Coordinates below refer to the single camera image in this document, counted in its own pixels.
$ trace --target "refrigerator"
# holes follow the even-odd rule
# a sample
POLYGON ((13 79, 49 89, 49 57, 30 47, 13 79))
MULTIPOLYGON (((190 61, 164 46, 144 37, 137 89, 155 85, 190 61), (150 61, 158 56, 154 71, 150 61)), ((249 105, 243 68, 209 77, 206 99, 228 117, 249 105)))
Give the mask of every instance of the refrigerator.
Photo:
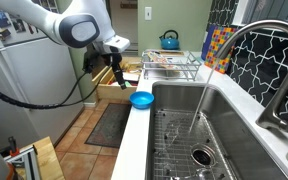
MULTIPOLYGON (((68 48, 39 29, 0 10, 0 91, 31 104, 63 101, 76 82, 68 48)), ((81 100, 78 87, 67 103, 81 100)), ((13 136, 23 147, 49 136, 57 143, 83 103, 51 110, 17 107, 0 100, 0 149, 13 136)))

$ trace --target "floor mat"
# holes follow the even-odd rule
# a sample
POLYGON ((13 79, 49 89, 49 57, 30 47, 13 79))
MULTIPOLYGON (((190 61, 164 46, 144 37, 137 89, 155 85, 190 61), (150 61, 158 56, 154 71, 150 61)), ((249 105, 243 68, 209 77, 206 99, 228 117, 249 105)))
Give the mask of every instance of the floor mat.
POLYGON ((85 144, 119 148, 131 107, 131 104, 110 103, 85 144))

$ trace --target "light switch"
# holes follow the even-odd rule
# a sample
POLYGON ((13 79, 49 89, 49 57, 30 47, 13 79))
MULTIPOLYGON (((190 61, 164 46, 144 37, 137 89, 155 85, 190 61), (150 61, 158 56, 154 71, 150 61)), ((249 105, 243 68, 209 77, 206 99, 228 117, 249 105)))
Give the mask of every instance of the light switch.
POLYGON ((145 20, 152 20, 152 7, 145 7, 145 20))

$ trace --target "kitchen sink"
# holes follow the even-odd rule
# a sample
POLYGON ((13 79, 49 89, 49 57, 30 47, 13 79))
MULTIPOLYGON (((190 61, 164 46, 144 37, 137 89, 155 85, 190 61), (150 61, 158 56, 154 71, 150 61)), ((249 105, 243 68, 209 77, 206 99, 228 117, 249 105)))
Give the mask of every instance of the kitchen sink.
POLYGON ((288 179, 215 86, 156 82, 146 179, 288 179))

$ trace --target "wire sink rack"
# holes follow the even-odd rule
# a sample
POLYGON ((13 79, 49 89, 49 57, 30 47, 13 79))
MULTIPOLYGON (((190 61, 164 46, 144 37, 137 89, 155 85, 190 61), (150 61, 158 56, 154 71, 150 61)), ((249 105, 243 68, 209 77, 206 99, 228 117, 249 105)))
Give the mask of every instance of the wire sink rack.
POLYGON ((201 62, 190 51, 147 49, 142 53, 144 79, 195 81, 201 62))

